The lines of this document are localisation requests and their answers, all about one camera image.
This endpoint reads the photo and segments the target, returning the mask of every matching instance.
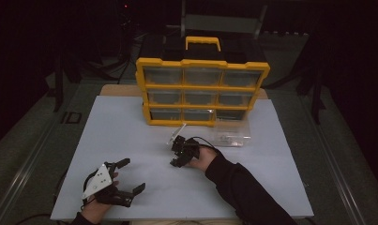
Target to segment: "white table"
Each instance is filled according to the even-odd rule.
[[[244,147],[219,147],[232,162],[240,162],[294,218],[313,212],[271,100],[258,99],[249,114],[251,142]],[[204,174],[169,164],[174,153],[166,142],[176,127],[148,126],[141,97],[97,97],[51,219],[71,220],[82,205],[83,181],[104,161],[130,158],[117,170],[119,189],[145,190],[130,208],[115,206],[105,219],[231,219],[233,207],[217,193]],[[185,138],[211,139],[211,127],[186,127]]]

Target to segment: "clear plastic container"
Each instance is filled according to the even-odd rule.
[[[215,105],[216,91],[184,91],[185,104],[188,105]]]
[[[213,127],[216,146],[240,147],[247,144],[250,137],[249,121],[217,119]]]
[[[184,120],[188,121],[210,121],[212,119],[214,110],[196,110],[184,109]]]
[[[148,102],[152,104],[180,104],[181,93],[177,89],[147,89]]]
[[[180,109],[152,108],[150,109],[153,120],[180,120]]]
[[[216,110],[216,118],[219,120],[243,120],[245,110]]]
[[[223,75],[223,86],[254,87],[262,75],[259,70],[226,69]]]
[[[185,68],[185,84],[217,86],[222,70],[215,67]]]
[[[248,106],[253,92],[219,92],[219,105]]]
[[[180,67],[144,67],[146,83],[181,84],[183,69]]]

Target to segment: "dark background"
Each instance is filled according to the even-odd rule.
[[[188,2],[193,13],[259,12],[249,0]],[[158,32],[165,24],[178,25],[180,12],[174,0],[0,0],[0,140],[49,91],[44,78],[54,71],[56,53],[98,63],[101,56],[123,57],[137,29]],[[274,1],[265,31],[310,34],[296,65],[322,70],[323,84],[378,179],[378,1]]]

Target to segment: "organizer drawer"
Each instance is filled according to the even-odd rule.
[[[219,105],[248,106],[252,98],[252,92],[219,92]]]
[[[148,102],[152,104],[180,104],[181,93],[177,89],[147,89]]]
[[[214,110],[184,109],[183,118],[189,121],[210,121],[213,118]]]
[[[217,86],[222,70],[212,67],[187,67],[185,68],[185,84]]]
[[[180,67],[144,67],[146,83],[181,84],[183,69]]]
[[[223,86],[254,87],[262,75],[258,70],[224,70]]]
[[[151,119],[153,120],[180,120],[181,119],[180,109],[151,108],[150,114],[151,114]]]
[[[216,91],[184,91],[185,104],[188,105],[214,105],[216,101]]]

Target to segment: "person's arm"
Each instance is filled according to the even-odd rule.
[[[215,183],[220,196],[245,222],[258,225],[296,224],[239,163],[233,164],[214,150],[201,147],[200,158],[192,160],[189,165],[205,172],[205,176]]]
[[[118,181],[113,181],[113,185],[118,185]],[[70,225],[95,225],[99,224],[107,211],[112,207],[111,204],[99,203],[95,196],[90,196],[86,205],[83,206],[83,211],[77,213],[77,216],[70,223]]]

